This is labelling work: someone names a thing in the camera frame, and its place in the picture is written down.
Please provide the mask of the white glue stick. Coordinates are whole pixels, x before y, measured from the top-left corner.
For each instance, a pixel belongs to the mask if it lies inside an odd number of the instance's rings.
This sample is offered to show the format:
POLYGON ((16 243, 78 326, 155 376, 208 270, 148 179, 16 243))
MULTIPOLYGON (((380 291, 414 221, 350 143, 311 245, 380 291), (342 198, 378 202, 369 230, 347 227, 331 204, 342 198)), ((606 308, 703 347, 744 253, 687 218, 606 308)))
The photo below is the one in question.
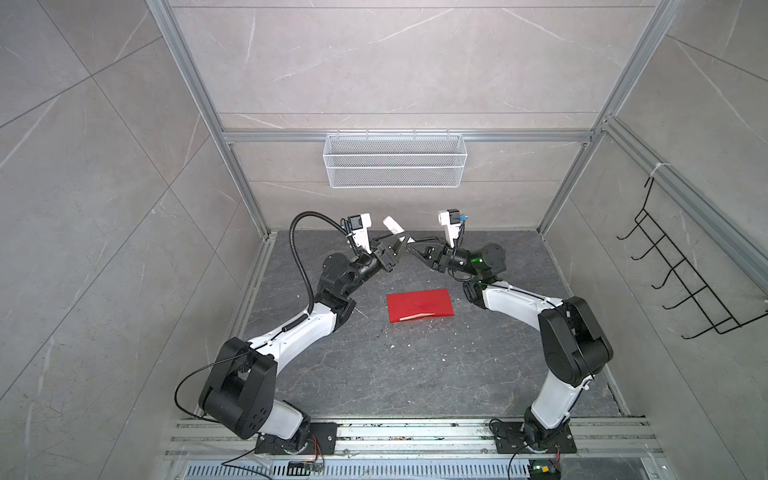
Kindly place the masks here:
POLYGON ((387 216, 383 220, 383 225, 387 230, 400 242, 413 243, 414 239, 406 232, 406 230, 391 216, 387 216))

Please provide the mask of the red envelope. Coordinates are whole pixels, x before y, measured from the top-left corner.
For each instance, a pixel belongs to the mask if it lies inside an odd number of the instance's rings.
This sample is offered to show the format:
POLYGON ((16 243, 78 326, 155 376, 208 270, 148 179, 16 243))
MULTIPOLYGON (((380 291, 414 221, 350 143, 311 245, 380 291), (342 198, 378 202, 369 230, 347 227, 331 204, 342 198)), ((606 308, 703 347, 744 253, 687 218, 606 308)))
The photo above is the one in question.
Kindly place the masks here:
POLYGON ((389 294, 387 307, 390 323, 455 315, 447 289, 389 294))

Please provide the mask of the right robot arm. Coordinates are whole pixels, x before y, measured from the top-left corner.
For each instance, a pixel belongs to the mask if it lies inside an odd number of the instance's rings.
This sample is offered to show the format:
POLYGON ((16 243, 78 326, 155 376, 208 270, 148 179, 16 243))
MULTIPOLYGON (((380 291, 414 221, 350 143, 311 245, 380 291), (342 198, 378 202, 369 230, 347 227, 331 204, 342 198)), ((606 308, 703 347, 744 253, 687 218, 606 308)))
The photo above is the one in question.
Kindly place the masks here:
POLYGON ((539 332, 548 368, 536 400, 527 408, 521 427, 526 447, 544 452, 569 426, 581 393, 613 358, 614 352, 587 301, 547 297, 502 280, 506 252, 489 243, 478 250, 449 244, 437 237, 413 240, 408 251, 430 269, 462 273, 468 301, 521 321, 539 332))

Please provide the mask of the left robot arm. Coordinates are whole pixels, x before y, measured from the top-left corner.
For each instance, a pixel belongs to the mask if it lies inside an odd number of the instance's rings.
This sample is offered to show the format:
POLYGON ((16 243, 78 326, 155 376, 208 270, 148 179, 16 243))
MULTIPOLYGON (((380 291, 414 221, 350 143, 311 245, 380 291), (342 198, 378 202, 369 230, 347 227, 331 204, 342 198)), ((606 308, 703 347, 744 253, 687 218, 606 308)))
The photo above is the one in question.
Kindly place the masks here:
POLYGON ((289 451, 302 451, 311 417, 275 399, 277 376, 349 319, 356 306, 353 292, 378 272, 392 271, 406 243, 407 237, 400 235, 393 244, 373 245, 354 259, 342 253, 326 257, 307 309, 261 336, 233 337, 223 344, 199 396, 200 409, 241 439, 259 434, 289 451))

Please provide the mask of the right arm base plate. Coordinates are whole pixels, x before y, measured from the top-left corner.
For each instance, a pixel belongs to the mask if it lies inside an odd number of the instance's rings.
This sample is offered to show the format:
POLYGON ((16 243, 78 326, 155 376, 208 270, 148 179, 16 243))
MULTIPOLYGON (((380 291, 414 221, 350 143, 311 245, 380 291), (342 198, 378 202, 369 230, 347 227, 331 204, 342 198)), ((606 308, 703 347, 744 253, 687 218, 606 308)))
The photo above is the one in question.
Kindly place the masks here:
POLYGON ((500 454, 531 452, 537 454, 575 454, 577 447, 570 422, 554 429, 542 429, 536 422, 501 421, 488 423, 496 450, 500 454))

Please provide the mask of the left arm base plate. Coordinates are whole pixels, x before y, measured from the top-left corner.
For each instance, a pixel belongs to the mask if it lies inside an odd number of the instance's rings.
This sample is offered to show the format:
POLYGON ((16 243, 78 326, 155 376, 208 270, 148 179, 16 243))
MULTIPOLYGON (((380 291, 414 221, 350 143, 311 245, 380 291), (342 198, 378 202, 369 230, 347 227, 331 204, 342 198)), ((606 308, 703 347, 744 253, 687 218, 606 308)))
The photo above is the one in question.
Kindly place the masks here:
POLYGON ((257 454, 272 455, 315 455, 315 450, 323 455, 335 452, 339 424, 334 422, 311 422, 299 427, 289 440, 274 435, 262 435, 257 441, 257 454))

